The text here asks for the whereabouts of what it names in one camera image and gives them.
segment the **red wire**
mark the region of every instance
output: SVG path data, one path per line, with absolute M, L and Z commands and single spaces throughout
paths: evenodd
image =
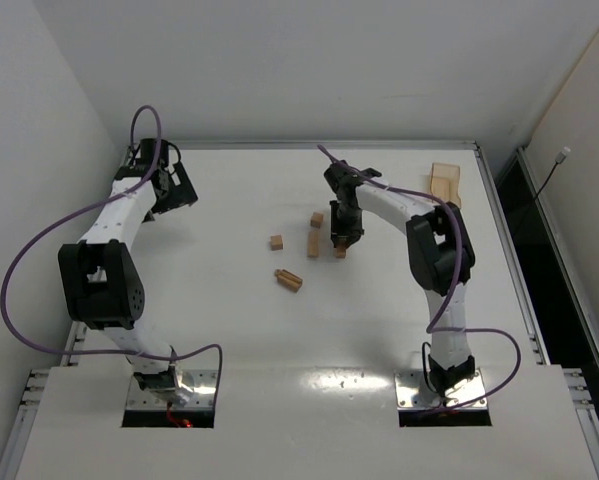
M 172 412 L 170 410 L 171 407 L 172 407 L 172 403 L 168 403 L 166 405 L 166 418 L 168 419 L 168 421 L 170 423 L 173 423 L 174 425 L 176 425 L 177 428 L 181 428 L 181 427 L 191 428 L 192 427 L 192 423 L 190 423 L 189 420 L 186 420 L 186 419 L 179 420 L 178 418 L 175 418 L 175 417 L 172 416 Z

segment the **wooden block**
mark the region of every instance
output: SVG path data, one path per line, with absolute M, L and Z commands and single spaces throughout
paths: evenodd
M 337 245 L 337 248 L 335 248 L 335 258 L 346 258 L 345 245 Z
M 308 258 L 319 258 L 319 230 L 308 232 Z
M 281 238 L 281 235 L 270 237 L 270 250 L 283 250 L 283 238 Z
M 430 172 L 430 193 L 444 202 L 452 202 L 461 207 L 459 197 L 459 177 L 461 167 L 445 163 L 433 163 Z
M 275 277 L 286 277 L 288 280 L 292 280 L 299 285 L 303 285 L 303 280 L 301 277 L 296 276 L 294 273 L 290 273 L 288 270 L 275 270 Z
M 321 228 L 321 224 L 323 223 L 323 213 L 314 212 L 312 214 L 312 218 L 310 219 L 310 226 L 315 228 Z
M 303 280 L 290 273 L 288 270 L 275 270 L 275 277 L 277 277 L 277 283 L 295 293 L 298 292 L 303 285 Z

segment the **white table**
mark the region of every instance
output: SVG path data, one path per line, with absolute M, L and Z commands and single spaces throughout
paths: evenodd
M 595 478 L 561 369 L 535 362 L 475 151 L 333 153 L 419 190 L 432 162 L 461 166 L 462 213 L 477 258 L 468 324 L 505 329 L 523 354 L 517 378 L 489 400 L 493 425 L 399 428 L 392 375 L 420 364 L 424 294 L 411 277 L 405 238 L 372 214 L 345 260 L 332 257 L 327 224 L 322 256 L 306 258 L 310 216 L 333 198 L 323 155 L 188 150 L 184 164 L 199 202 L 143 225 L 132 255 L 146 289 L 143 318 L 178 352 L 212 342 L 225 350 L 215 428 L 120 428 L 127 363 L 84 357 L 78 367 L 51 371 L 19 480 Z M 283 235 L 283 251 L 270 251 L 273 234 Z M 278 286 L 276 268 L 303 277 L 303 288 Z M 470 343 L 486 388 L 508 375 L 509 342 L 472 335 Z M 87 348 L 108 346 L 88 335 Z M 216 361 L 208 352 L 186 365 L 215 368 Z M 343 388 L 323 380 L 346 367 L 363 368 L 368 380 Z

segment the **white wall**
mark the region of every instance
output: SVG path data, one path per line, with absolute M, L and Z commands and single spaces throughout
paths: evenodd
M 128 121 L 132 112 L 125 114 Z M 30 237 L 108 194 L 119 158 L 32 2 L 0 0 L 0 285 Z M 15 274 L 12 316 L 46 345 L 63 346 L 70 326 L 57 250 L 84 226 L 76 222 L 51 236 Z M 0 455 L 27 372 L 55 360 L 18 344 L 0 319 Z
M 599 27 L 599 0 L 34 0 L 115 141 L 469 138 L 495 171 Z
M 599 321 L 599 35 L 534 132 L 527 153 L 540 182 L 564 145 L 572 154 L 543 195 Z

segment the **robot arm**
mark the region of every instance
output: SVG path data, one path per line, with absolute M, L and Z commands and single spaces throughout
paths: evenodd
M 140 142 L 140 157 L 119 168 L 111 196 L 134 186 L 154 157 L 155 140 Z M 158 168 L 136 191 L 106 204 L 94 225 L 76 244 L 59 250 L 59 268 L 73 320 L 99 330 L 122 350 L 170 357 L 172 347 L 141 319 L 145 294 L 130 249 L 142 222 L 153 214 L 192 205 L 197 195 L 181 162 L 170 165 L 168 142 L 162 141 Z M 175 404 L 186 403 L 191 388 L 171 362 L 127 356 L 142 389 Z
M 381 176 L 374 169 L 366 169 L 361 173 L 367 177 Z M 364 233 L 361 214 L 364 210 L 393 225 L 406 235 L 410 270 L 426 293 L 432 319 L 448 293 L 457 254 L 454 234 L 445 211 L 416 198 L 365 184 L 359 176 L 338 164 L 331 165 L 324 177 L 337 196 L 337 200 L 330 202 L 330 237 L 333 245 L 348 248 L 361 239 Z M 470 268 L 475 263 L 475 256 L 459 208 L 449 205 L 462 234 L 464 261 L 459 276 L 460 283 L 437 323 L 439 328 L 450 327 L 459 331 L 432 333 L 430 381 L 435 391 L 441 395 L 475 372 L 474 357 L 466 334 L 462 331 L 466 326 L 466 283 L 470 278 Z

